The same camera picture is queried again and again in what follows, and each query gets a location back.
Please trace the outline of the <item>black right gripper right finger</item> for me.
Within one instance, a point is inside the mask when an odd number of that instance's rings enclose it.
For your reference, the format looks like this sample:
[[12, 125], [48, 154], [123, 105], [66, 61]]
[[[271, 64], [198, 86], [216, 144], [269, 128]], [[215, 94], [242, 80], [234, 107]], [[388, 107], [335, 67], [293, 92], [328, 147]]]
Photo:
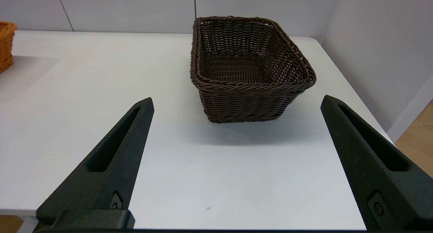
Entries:
[[345, 102], [325, 95], [320, 109], [367, 230], [431, 231], [431, 176]]

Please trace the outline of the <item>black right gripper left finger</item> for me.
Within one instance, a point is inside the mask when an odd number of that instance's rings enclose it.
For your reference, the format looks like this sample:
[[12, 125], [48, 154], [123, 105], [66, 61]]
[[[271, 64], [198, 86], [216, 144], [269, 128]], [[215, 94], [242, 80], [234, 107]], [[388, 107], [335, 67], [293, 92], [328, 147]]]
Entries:
[[37, 209], [45, 225], [132, 225], [128, 208], [153, 120], [153, 100], [135, 103]]

